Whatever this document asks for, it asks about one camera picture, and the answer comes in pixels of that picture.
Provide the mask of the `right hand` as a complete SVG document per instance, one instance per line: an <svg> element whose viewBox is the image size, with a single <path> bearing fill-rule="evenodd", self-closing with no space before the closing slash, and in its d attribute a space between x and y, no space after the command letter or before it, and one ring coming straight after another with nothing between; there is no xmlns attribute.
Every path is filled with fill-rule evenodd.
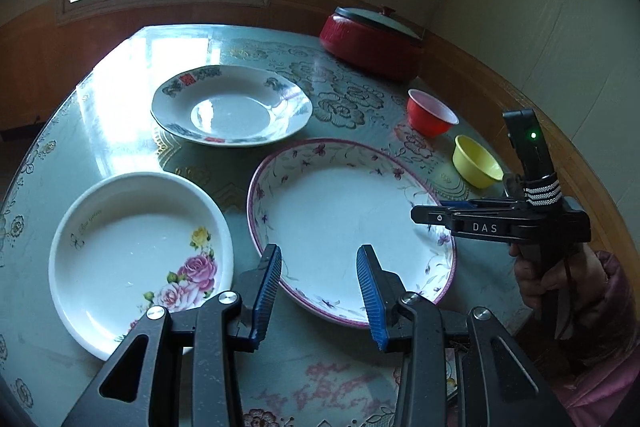
<svg viewBox="0 0 640 427"><path fill-rule="evenodd" d="M570 258L568 269L560 262L544 275L536 275L532 262L523 256L523 245L512 244L509 255L515 259L514 277L518 282L523 303L529 309L540 311L542 297L550 291L567 288L570 273L577 293L576 309L579 310L594 299L600 299L608 286L608 276L602 263L588 244L579 247L579 253Z"/></svg>

